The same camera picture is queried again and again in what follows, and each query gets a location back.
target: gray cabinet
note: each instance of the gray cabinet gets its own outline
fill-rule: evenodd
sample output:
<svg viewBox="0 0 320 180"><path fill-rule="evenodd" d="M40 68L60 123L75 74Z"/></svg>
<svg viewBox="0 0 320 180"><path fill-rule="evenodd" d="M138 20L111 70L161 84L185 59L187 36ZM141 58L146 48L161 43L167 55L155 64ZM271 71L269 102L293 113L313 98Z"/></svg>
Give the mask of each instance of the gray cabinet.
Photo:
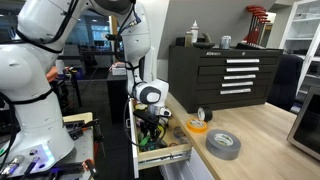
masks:
<svg viewBox="0 0 320 180"><path fill-rule="evenodd" d="M201 50L170 46L169 91L189 112L266 101L281 50Z"/></svg>

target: office chair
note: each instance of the office chair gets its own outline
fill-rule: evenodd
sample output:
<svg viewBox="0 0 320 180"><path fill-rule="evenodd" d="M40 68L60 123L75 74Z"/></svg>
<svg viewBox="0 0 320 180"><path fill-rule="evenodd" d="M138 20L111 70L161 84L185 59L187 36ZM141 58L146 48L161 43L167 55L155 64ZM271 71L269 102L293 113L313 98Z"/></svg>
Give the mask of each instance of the office chair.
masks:
<svg viewBox="0 0 320 180"><path fill-rule="evenodd" d="M283 54L267 102L290 111L296 98L303 59Z"/></svg>

